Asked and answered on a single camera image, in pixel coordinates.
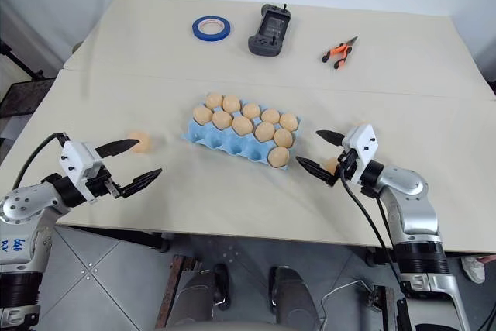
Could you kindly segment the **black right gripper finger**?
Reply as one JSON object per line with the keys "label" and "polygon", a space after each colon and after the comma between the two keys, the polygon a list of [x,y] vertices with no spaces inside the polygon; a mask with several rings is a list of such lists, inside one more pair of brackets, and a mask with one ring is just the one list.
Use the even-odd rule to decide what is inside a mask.
{"label": "black right gripper finger", "polygon": [[335,175],[322,168],[318,163],[304,157],[296,157],[296,161],[308,172],[310,175],[324,181],[330,187],[335,184]]}
{"label": "black right gripper finger", "polygon": [[322,137],[326,142],[331,143],[336,147],[341,147],[343,145],[345,136],[341,133],[326,129],[317,130],[315,133]]}

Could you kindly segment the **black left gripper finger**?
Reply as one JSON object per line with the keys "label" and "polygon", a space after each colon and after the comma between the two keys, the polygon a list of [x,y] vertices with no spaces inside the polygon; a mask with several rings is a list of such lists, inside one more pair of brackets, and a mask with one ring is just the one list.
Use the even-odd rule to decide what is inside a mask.
{"label": "black left gripper finger", "polygon": [[120,196],[122,198],[128,198],[131,195],[136,194],[139,191],[142,191],[148,185],[150,185],[158,176],[162,173],[163,169],[159,168],[153,171],[146,172],[145,174],[140,175],[137,178],[134,178],[133,181],[125,187],[120,188]]}
{"label": "black left gripper finger", "polygon": [[101,159],[106,157],[114,157],[123,152],[126,152],[127,150],[138,144],[139,142],[140,141],[138,139],[116,140],[101,145],[99,147],[96,147],[95,151],[100,156]]}

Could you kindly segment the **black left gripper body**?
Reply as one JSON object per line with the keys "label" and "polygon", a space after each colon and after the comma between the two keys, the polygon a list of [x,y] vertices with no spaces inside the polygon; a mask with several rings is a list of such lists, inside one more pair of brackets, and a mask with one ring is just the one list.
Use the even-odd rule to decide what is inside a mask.
{"label": "black left gripper body", "polygon": [[111,195],[114,198],[122,197],[120,186],[112,180],[112,175],[105,166],[101,166],[96,176],[89,178],[85,186],[95,198],[104,195]]}

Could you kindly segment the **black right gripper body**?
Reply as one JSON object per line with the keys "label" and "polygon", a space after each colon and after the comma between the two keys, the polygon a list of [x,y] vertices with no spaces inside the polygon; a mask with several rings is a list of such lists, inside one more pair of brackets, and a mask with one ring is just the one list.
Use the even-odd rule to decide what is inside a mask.
{"label": "black right gripper body", "polygon": [[357,152],[354,149],[349,151],[343,151],[336,158],[336,167],[333,171],[331,186],[333,186],[338,180],[342,178],[345,181],[350,181],[356,170],[357,170],[357,160],[359,159]]}

